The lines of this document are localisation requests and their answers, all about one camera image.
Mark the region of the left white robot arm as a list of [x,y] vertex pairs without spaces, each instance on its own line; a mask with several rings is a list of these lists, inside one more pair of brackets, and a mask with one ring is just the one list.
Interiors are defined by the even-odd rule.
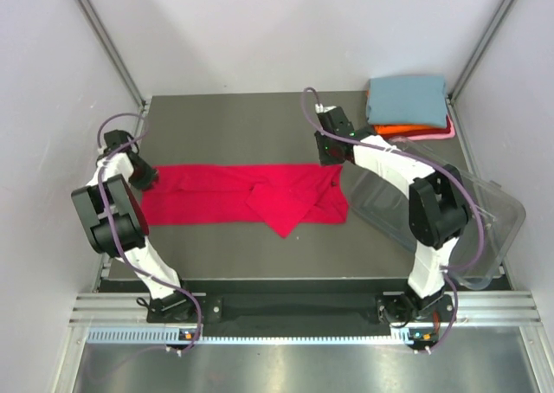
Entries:
[[145,284],[150,299],[138,298],[151,323],[191,322],[195,298],[149,240],[149,226],[133,190],[149,190],[158,171],[139,156],[135,138],[124,130],[104,134],[93,178],[71,193],[81,226],[98,254],[126,264]]

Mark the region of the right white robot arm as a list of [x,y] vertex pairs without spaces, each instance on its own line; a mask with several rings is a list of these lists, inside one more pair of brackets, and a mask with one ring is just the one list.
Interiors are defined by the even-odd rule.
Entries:
[[316,105],[315,112],[320,128],[314,137],[322,165],[348,161],[406,197],[409,230],[416,245],[403,306],[410,318],[427,318],[444,294],[443,274],[471,219],[468,203],[454,184],[461,180],[458,170],[424,163],[370,128],[356,130],[340,106]]

